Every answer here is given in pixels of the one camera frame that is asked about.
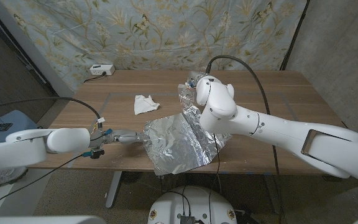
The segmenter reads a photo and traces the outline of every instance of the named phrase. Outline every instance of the white tissue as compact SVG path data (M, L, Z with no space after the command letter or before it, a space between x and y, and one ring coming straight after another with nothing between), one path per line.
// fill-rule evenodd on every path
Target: white tissue
M158 106L160 106L160 104L154 103L150 95L148 98L143 95L135 96L135 115L156 110Z

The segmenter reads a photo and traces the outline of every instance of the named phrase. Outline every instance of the wooden table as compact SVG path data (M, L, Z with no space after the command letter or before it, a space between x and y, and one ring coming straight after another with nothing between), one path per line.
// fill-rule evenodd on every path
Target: wooden table
M262 95L248 72L213 71L212 75L223 83L232 83L234 100L250 110L265 112ZM299 72L256 72L265 92L271 114L296 121L343 126L341 120ZM113 76L85 83L74 98L94 107L102 117L104 129L133 129L142 131L146 121L181 112L178 84L185 83L188 71L138 71L118 70ZM160 103L158 110L134 114L135 95L152 95ZM69 102L50 128L90 128L95 115L86 107ZM153 171L154 165L143 145L122 146L119 143L104 146L105 155L99 159L79 158L65 166L72 169L109 169L124 171ZM322 174L321 171L297 159L292 154L277 149L281 174ZM246 136L234 136L222 149L220 173L269 174L275 173L272 147ZM33 168L51 169L75 156L49 154L45 162ZM218 160L189 172L216 172Z

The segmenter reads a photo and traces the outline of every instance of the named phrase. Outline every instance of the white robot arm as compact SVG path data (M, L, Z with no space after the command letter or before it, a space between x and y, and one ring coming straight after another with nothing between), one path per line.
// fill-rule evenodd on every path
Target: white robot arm
M234 102L233 86L212 76L200 79L196 91L197 103L205 105L200 118L205 130L250 136L283 148L327 174L358 179L358 133L245 109Z
M0 143L0 170L29 166L47 159L47 152L88 153L92 159L104 154L103 144L120 142L131 144L144 140L143 133L131 130L97 130L92 137L86 128L30 129L6 136Z

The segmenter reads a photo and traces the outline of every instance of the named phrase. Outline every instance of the fabric backdrop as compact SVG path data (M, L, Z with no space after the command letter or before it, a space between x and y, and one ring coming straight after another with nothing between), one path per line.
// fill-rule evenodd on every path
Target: fabric backdrop
M92 64L204 70L219 54L278 70L306 0L0 0L77 91ZM242 70L230 60L213 69Z

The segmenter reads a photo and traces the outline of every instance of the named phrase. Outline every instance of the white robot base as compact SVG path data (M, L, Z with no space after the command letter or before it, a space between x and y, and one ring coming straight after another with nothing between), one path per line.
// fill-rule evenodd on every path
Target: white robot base
M209 191L205 187L186 186L175 188L157 199L149 212L148 224L166 223L211 223L209 221ZM212 223L236 224L236 216L231 204L218 193L211 192L211 220Z

